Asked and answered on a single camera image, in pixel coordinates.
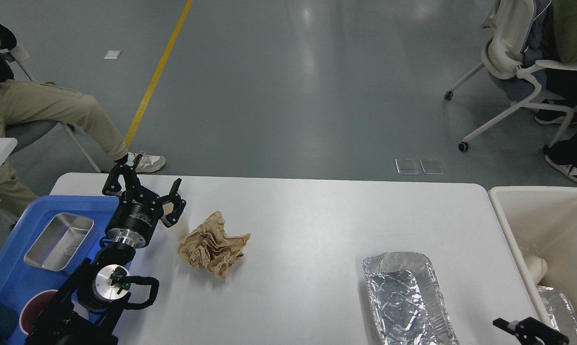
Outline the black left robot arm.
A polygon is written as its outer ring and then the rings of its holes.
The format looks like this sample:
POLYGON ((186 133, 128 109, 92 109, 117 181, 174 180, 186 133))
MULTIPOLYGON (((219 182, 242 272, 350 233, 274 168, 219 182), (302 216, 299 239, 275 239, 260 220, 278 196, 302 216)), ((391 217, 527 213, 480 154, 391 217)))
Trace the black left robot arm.
POLYGON ((100 250, 85 258, 49 300, 32 323, 26 345, 116 345, 113 334, 122 313, 152 306, 159 280, 134 276, 127 270, 137 249, 146 247, 161 221, 175 225, 187 205, 179 194, 181 178, 161 196, 141 184, 136 172, 142 155, 132 165, 118 163, 102 193, 116 196, 100 250))

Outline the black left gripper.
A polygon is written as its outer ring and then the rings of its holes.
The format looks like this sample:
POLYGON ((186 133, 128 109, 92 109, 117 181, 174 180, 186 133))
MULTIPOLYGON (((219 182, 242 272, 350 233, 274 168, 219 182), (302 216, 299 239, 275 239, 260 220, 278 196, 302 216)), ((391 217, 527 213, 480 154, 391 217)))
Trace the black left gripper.
POLYGON ((175 179, 169 193, 164 196, 143 188, 137 176, 141 158, 142 155, 137 154, 131 165, 117 163, 102 188, 103 195, 119 197, 118 206, 106 227, 106 237, 135 249, 149 245, 159 220, 166 228, 175 225, 187 205, 179 194, 181 178, 175 179), (170 212, 163 210, 165 205, 172 205, 170 212))

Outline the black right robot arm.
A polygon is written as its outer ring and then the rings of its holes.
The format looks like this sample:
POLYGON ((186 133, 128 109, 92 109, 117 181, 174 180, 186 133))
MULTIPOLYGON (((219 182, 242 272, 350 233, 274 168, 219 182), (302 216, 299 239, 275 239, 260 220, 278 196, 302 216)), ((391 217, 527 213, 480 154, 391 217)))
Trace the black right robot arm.
POLYGON ((497 318, 492 325, 514 336, 521 345, 568 345, 569 338, 535 318, 508 322, 497 318))

